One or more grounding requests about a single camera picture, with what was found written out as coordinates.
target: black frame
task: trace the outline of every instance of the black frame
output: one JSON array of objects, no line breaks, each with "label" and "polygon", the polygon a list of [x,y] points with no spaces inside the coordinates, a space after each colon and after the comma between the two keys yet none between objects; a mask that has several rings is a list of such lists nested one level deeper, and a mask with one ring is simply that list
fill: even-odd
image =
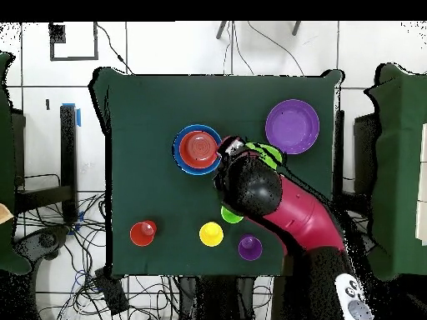
[{"label": "black frame", "polygon": [[65,25],[49,23],[50,61],[51,62],[77,62],[82,60],[98,60],[98,27],[93,23],[93,57],[55,57],[55,43],[65,43]]},{"label": "black frame", "polygon": [[[77,204],[77,153],[76,123],[73,106],[60,107],[61,118],[61,186],[38,190],[17,190],[15,193],[15,213],[25,213],[34,208],[63,203],[63,221],[67,224],[78,220]],[[24,130],[25,117],[22,111],[12,114],[15,138],[16,182],[24,186]]]}]

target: white floor tile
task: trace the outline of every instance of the white floor tile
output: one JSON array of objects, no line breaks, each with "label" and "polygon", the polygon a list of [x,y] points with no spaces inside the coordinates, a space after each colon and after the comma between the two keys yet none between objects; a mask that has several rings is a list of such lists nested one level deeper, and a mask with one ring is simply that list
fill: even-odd
[{"label": "white floor tile", "polygon": [[253,303],[255,320],[271,319],[271,297],[268,294],[254,294]]},{"label": "white floor tile", "polygon": [[427,202],[417,202],[415,237],[427,242]]},{"label": "white floor tile", "polygon": [[423,135],[421,141],[421,162],[427,162],[427,123],[423,124]]},{"label": "white floor tile", "polygon": [[398,63],[412,73],[427,70],[427,27],[421,22],[341,21],[339,68],[343,87],[369,88],[381,63]]},{"label": "white floor tile", "polygon": [[[55,47],[58,47],[58,55],[88,54],[90,45],[84,38],[92,39],[93,37],[88,22],[65,22],[64,24],[68,42],[55,44]],[[99,25],[108,32],[114,50],[123,60],[126,60],[124,22],[100,22]],[[81,41],[74,40],[77,38],[83,38],[85,45],[83,46]],[[25,86],[87,86],[95,68],[113,67],[125,71],[124,64],[118,60],[117,55],[108,44],[106,34],[100,28],[98,28],[98,60],[51,62],[47,22],[23,24],[23,52],[25,53],[23,56],[23,84]]]},{"label": "white floor tile", "polygon": [[419,166],[418,199],[427,203],[427,162]]},{"label": "white floor tile", "polygon": [[[179,297],[175,296],[175,298],[177,302],[173,303],[179,310]],[[170,320],[171,313],[172,320],[178,320],[178,314],[173,309],[171,312],[170,302],[163,294],[158,296],[155,294],[129,294],[129,304],[132,306],[129,310],[129,320],[147,320],[148,318]]]},{"label": "white floor tile", "polygon": [[6,76],[7,86],[21,85],[21,25],[18,22],[0,23],[0,52],[15,56]]},{"label": "white floor tile", "polygon": [[[100,296],[97,294],[91,296],[100,312],[107,307],[107,304],[104,300],[101,300],[101,297],[102,295]],[[64,304],[67,303],[70,298],[73,300],[73,295],[61,293],[37,293],[36,303],[38,306],[38,311],[41,311],[41,319],[56,320],[58,318],[58,314],[61,312],[61,307],[64,306]],[[96,308],[89,299],[81,297],[79,298],[79,302],[82,305],[80,312],[75,311],[73,307],[70,306],[67,309],[64,309],[60,320],[101,320],[95,313]],[[117,314],[113,317],[113,319],[111,318],[111,312],[109,310],[101,312],[100,315],[103,320],[128,320],[127,312],[122,312],[120,317]]]},{"label": "white floor tile", "polygon": [[81,112],[76,127],[78,190],[105,189],[105,138],[84,87],[26,87],[23,89],[26,175],[61,173],[61,122],[63,103],[75,103]]},{"label": "white floor tile", "polygon": [[23,109],[23,96],[20,87],[7,87],[9,101],[12,103],[12,108]]},{"label": "white floor tile", "polygon": [[[320,75],[336,68],[337,22],[303,21],[295,37],[291,34],[294,23],[251,22],[254,28],[288,49],[305,75]],[[229,35],[226,26],[222,37],[216,39],[219,24],[220,21],[129,22],[128,65],[135,73],[223,73]],[[235,27],[235,75],[251,75],[239,51],[256,75],[301,75],[282,48],[255,32],[246,21],[236,21]],[[225,73],[230,73],[230,49]]]},{"label": "white floor tile", "polygon": [[[163,283],[166,287],[166,291],[169,291],[168,279],[163,278]],[[178,293],[175,283],[172,281],[172,291]],[[162,278],[160,276],[130,276],[129,277],[129,292],[130,293],[157,293],[157,291],[163,290]]]},{"label": "white floor tile", "polygon": [[[344,110],[344,163],[345,178],[354,178],[354,120],[374,112],[374,104],[362,90],[341,90],[341,109]],[[354,191],[354,181],[344,180],[343,189]]]},{"label": "white floor tile", "polygon": [[[92,196],[93,194],[88,193],[79,193],[79,199],[83,200],[84,198],[88,198]],[[80,212],[84,211],[86,208],[86,203],[84,203],[80,208]],[[54,214],[54,212],[51,212],[50,210],[46,210],[46,208],[40,208],[40,213],[46,214]],[[94,205],[89,211],[86,212],[84,219],[88,223],[93,223],[92,221],[96,222],[103,222],[103,217],[100,215],[98,210],[98,204]],[[98,226],[92,225],[91,227],[99,229]],[[32,227],[27,226],[27,234],[30,232],[33,232],[39,227]],[[78,231],[80,233],[80,236],[77,235],[78,241],[85,247],[88,248],[89,252],[92,255],[93,260],[93,266],[91,274],[94,276],[95,270],[103,267],[105,265],[105,247],[101,247],[105,245],[105,233],[104,232],[92,232],[90,235],[89,233],[92,230],[88,227],[82,226],[80,230]],[[88,240],[92,242],[93,244],[90,244],[88,246],[87,242],[84,242],[84,238],[88,237]],[[82,271],[83,269],[88,268],[88,260],[86,259],[86,253],[82,250],[81,246],[78,244],[76,237],[73,235],[67,236],[67,241],[65,245],[68,247],[70,252],[73,254],[73,264],[74,267],[78,271]],[[71,292],[72,290],[75,291],[78,289],[78,285],[83,282],[83,277],[78,277],[76,275],[76,272],[74,271],[71,263],[72,259],[65,247],[62,247],[59,250],[59,255],[57,258],[53,259],[52,261],[45,261],[43,260],[40,268],[38,270],[38,276],[36,281],[36,290],[38,292]],[[122,283],[124,285],[124,290],[127,291],[127,280],[122,280]]]},{"label": "white floor tile", "polygon": [[268,292],[267,288],[270,289],[270,291],[273,291],[273,284],[274,284],[274,277],[270,276],[258,276],[255,279],[254,284],[254,293],[262,293],[265,294]]}]

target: tiled floor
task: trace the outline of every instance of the tiled floor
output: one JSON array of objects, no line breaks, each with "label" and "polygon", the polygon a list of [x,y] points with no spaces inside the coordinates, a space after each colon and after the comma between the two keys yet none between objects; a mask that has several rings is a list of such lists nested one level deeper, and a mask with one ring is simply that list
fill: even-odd
[{"label": "tiled floor", "polygon": [[[207,22],[100,22],[111,39],[113,48],[123,57],[134,73],[230,73],[230,55],[224,62],[229,35],[215,38],[220,21]],[[371,113],[372,102],[363,89],[374,83],[375,69],[386,62],[397,62],[414,73],[427,71],[427,28],[420,22],[310,22],[302,21],[297,36],[291,32],[295,21],[252,21],[251,25],[286,47],[298,60],[305,75],[317,76],[328,69],[340,68],[345,73],[340,106],[345,110],[344,176],[354,177],[353,121]],[[92,24],[65,23],[68,41],[55,44],[58,56],[92,55]],[[245,21],[236,22],[239,51],[255,74],[301,75],[294,60],[280,47],[256,33]],[[127,68],[114,54],[106,34],[98,29],[98,60],[79,62],[51,62],[47,23],[17,23],[0,26],[0,50],[13,53],[16,58],[8,70],[9,98],[16,108],[23,109],[27,117],[26,160],[27,175],[59,173],[59,119],[62,103],[75,103],[82,112],[82,126],[78,127],[78,190],[84,199],[104,190],[104,140],[88,94],[87,85],[93,70],[101,66],[114,67],[124,72]],[[234,74],[250,75],[249,68],[234,49]],[[46,99],[50,108],[46,108]],[[41,177],[28,179],[28,188],[53,185],[55,179]],[[344,181],[345,189],[353,189],[352,181]],[[42,210],[52,214],[51,210]],[[88,218],[102,221],[94,207]],[[27,226],[25,231],[32,230]],[[18,237],[24,234],[18,229]],[[88,234],[82,228],[82,235]],[[97,245],[105,242],[103,232],[93,240]],[[73,254],[74,266],[83,269],[81,250],[70,236],[67,246]],[[90,247],[93,268],[105,261],[104,247]],[[159,277],[139,277],[147,288],[160,283]],[[37,291],[40,308],[62,306],[72,296],[75,272],[71,257],[65,248],[58,258],[43,262],[39,270]],[[270,284],[269,277],[261,277],[257,284]],[[136,308],[154,306],[159,285],[146,293],[134,277],[123,280],[130,302]],[[254,306],[268,300],[266,291],[259,287],[254,294]],[[159,306],[165,304],[164,296]],[[86,311],[92,311],[92,304]],[[258,320],[269,320],[271,306],[257,307]],[[58,308],[42,312],[44,320],[54,320]],[[104,320],[112,320],[108,312]],[[144,320],[149,314],[132,313],[130,320]],[[170,306],[160,313],[168,320]],[[65,313],[68,320],[100,320],[97,316]]]}]

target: metal table leg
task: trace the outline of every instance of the metal table leg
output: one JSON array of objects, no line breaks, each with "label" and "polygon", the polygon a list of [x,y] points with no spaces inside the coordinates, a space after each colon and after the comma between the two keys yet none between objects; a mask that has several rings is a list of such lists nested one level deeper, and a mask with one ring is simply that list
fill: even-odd
[{"label": "metal table leg", "polygon": [[298,28],[299,28],[299,25],[301,24],[301,21],[297,21],[296,23],[295,23],[295,26],[294,26],[294,30],[292,31],[292,35],[293,36],[296,36],[297,35],[297,31],[298,31]]},{"label": "metal table leg", "polygon": [[217,33],[217,39],[221,38],[221,35],[223,34],[223,30],[225,28],[225,23],[227,23],[227,21],[221,21],[221,24],[219,25],[219,29]]}]

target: green tablecloth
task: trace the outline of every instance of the green tablecloth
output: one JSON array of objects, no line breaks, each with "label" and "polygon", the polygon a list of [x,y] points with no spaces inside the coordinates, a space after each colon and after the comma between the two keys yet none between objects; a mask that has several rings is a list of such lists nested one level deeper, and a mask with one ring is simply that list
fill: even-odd
[{"label": "green tablecloth", "polygon": [[[11,112],[6,89],[6,70],[12,56],[0,53],[0,203],[11,213],[15,209],[15,156]],[[0,224],[0,269],[23,274],[31,270],[27,259],[12,249],[13,219]]]},{"label": "green tablecloth", "polygon": [[[213,173],[191,176],[172,157],[176,134],[205,124],[221,137],[239,135],[267,143],[270,110],[291,98],[319,115],[320,133],[307,152],[289,156],[289,167],[330,197],[334,87],[339,70],[323,77],[125,76],[111,68],[94,73],[93,92],[103,121],[111,119],[113,145],[113,273],[176,275],[279,275],[283,249],[270,232],[220,215]],[[158,225],[147,247],[135,246],[130,228],[144,219]],[[204,246],[198,231],[215,221],[224,230],[217,247]],[[239,239],[252,233],[263,244],[253,262],[238,253]]]},{"label": "green tablecloth", "polygon": [[410,75],[393,64],[380,69],[376,101],[382,133],[375,145],[377,180],[372,195],[369,261],[376,276],[427,275],[427,247],[415,238],[422,127],[427,123],[427,77]]}]

